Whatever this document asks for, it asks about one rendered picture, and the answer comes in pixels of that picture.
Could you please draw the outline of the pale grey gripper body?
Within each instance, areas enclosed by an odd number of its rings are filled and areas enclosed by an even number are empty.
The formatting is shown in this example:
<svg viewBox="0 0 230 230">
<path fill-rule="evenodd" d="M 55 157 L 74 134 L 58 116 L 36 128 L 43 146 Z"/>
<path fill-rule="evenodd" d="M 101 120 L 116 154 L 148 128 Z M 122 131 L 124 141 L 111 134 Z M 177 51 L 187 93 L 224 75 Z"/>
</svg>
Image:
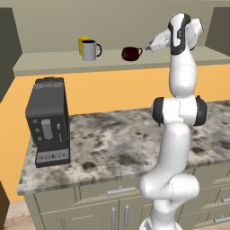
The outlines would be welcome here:
<svg viewBox="0 0 230 230">
<path fill-rule="evenodd" d="M 150 43 L 150 49 L 152 51 L 157 51 L 159 49 L 165 48 L 170 43 L 170 31 L 165 30 L 159 33 L 155 39 Z"/>
</svg>

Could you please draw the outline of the dark red mug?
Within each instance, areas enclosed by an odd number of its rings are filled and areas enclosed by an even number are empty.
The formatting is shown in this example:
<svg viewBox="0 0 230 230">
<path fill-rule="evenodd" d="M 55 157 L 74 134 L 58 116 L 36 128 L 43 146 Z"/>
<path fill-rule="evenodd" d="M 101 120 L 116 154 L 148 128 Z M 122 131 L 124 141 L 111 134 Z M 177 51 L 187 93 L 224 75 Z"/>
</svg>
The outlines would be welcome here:
<svg viewBox="0 0 230 230">
<path fill-rule="evenodd" d="M 136 61 L 143 53 L 142 48 L 125 47 L 121 52 L 121 57 L 126 61 Z"/>
</svg>

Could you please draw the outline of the yellow mug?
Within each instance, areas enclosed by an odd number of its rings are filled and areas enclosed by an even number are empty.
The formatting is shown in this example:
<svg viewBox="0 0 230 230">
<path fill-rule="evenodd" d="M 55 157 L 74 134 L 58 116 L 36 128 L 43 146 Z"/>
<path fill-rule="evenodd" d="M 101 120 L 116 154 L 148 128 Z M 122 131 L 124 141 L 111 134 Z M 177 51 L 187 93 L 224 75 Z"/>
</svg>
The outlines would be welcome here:
<svg viewBox="0 0 230 230">
<path fill-rule="evenodd" d="M 92 38 L 89 37 L 82 37 L 82 38 L 78 38 L 78 48 L 79 48 L 79 55 L 82 56 L 83 55 L 83 51 L 82 51 L 82 41 L 83 40 L 91 40 Z"/>
</svg>

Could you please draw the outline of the olive base cabinet door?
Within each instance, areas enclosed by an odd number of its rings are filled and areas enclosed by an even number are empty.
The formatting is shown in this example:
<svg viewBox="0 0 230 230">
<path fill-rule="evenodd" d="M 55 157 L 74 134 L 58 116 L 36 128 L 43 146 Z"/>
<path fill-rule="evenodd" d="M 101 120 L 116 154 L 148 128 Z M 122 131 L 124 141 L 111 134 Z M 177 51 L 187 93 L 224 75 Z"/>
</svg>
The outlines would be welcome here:
<svg viewBox="0 0 230 230">
<path fill-rule="evenodd" d="M 117 200 L 54 211 L 41 216 L 46 230 L 111 230 L 111 208 L 116 208 L 118 230 Z"/>
<path fill-rule="evenodd" d="M 129 205 L 128 227 L 124 228 L 124 207 Z M 121 199 L 119 201 L 119 230 L 139 230 L 142 222 L 149 216 L 152 203 L 143 197 Z"/>
</svg>

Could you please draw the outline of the olive blank cabinet panel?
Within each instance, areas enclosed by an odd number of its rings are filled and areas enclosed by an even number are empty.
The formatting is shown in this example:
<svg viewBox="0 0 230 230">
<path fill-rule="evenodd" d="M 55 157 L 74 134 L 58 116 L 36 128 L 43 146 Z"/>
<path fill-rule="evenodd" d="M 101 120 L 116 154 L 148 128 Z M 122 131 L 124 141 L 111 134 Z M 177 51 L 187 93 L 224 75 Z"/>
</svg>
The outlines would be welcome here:
<svg viewBox="0 0 230 230">
<path fill-rule="evenodd" d="M 78 187 L 73 187 L 36 193 L 35 199 L 40 212 L 47 213 L 73 207 L 81 199 L 81 193 Z"/>
</svg>

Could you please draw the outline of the black coffee machine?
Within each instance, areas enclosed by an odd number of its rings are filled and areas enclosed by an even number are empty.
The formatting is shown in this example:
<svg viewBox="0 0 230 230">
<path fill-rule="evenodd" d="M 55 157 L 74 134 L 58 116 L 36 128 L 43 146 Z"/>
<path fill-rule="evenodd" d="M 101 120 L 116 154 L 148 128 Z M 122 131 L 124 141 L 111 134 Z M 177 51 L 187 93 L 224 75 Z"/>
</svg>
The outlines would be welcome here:
<svg viewBox="0 0 230 230">
<path fill-rule="evenodd" d="M 25 110 L 37 168 L 70 163 L 70 127 L 63 77 L 37 79 Z"/>
</svg>

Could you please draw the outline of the olive drawer front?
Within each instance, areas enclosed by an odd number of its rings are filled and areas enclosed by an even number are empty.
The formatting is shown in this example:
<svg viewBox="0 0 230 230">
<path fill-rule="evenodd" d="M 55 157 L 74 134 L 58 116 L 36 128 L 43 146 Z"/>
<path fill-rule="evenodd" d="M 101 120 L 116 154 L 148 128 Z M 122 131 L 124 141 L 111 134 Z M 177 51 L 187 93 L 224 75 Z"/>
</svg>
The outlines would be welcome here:
<svg viewBox="0 0 230 230">
<path fill-rule="evenodd" d="M 202 189 L 199 195 L 186 202 L 181 210 L 182 215 L 198 213 L 207 208 L 219 208 L 230 205 L 230 202 L 222 202 L 222 199 L 230 198 L 230 185 Z"/>
<path fill-rule="evenodd" d="M 183 230 L 194 230 L 205 226 L 222 224 L 214 222 L 214 219 L 220 217 L 230 217 L 230 207 L 210 209 L 199 213 L 180 216 L 178 223 Z"/>
<path fill-rule="evenodd" d="M 198 167 L 193 175 L 198 179 L 201 188 L 209 187 L 230 177 L 230 162 Z"/>
<path fill-rule="evenodd" d="M 102 183 L 84 185 L 80 187 L 81 198 L 89 199 L 99 197 L 102 195 L 107 195 L 107 190 L 116 190 L 119 186 L 121 186 L 122 188 L 136 187 L 137 189 L 138 185 L 138 178 L 129 178 L 125 180 L 106 181 Z"/>
</svg>

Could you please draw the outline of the olive open wall cabinet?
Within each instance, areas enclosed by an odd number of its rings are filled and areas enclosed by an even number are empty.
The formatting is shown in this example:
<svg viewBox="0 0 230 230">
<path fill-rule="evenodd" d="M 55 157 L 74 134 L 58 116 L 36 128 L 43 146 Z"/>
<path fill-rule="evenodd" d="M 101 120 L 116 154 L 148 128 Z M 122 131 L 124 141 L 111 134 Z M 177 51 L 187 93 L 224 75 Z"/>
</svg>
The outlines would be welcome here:
<svg viewBox="0 0 230 230">
<path fill-rule="evenodd" d="M 145 51 L 126 62 L 127 46 L 144 48 L 167 28 L 176 13 L 202 21 L 204 32 L 192 55 L 199 65 L 230 64 L 230 57 L 206 46 L 215 7 L 230 7 L 220 0 L 33 0 L 13 8 L 22 45 L 16 75 L 47 75 L 153 68 L 169 65 L 168 48 Z M 79 55 L 78 38 L 89 37 L 102 46 L 94 61 Z"/>
</svg>

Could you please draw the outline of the olive wall cabinet door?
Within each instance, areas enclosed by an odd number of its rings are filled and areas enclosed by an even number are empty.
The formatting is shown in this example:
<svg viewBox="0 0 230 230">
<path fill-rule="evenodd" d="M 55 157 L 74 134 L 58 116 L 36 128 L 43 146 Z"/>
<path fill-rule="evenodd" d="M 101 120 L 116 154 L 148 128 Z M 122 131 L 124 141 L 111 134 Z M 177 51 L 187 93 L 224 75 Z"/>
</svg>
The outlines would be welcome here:
<svg viewBox="0 0 230 230">
<path fill-rule="evenodd" d="M 14 80 L 13 67 L 22 47 L 11 7 L 0 7 L 0 103 Z"/>
<path fill-rule="evenodd" d="M 230 57 L 230 7 L 215 7 L 206 46 Z"/>
</svg>

